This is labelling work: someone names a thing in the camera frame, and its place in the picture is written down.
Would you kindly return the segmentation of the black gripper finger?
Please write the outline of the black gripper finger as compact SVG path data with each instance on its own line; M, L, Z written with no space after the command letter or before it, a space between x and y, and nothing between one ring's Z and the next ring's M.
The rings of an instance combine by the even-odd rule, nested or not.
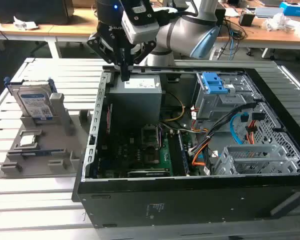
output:
M120 71L121 81L126 81L126 63L115 33L101 35L100 32L95 32L90 35L87 44L107 63L114 64Z
M130 79L131 70L134 65L138 65L144 60L157 46L155 40L137 43L125 50L125 81Z

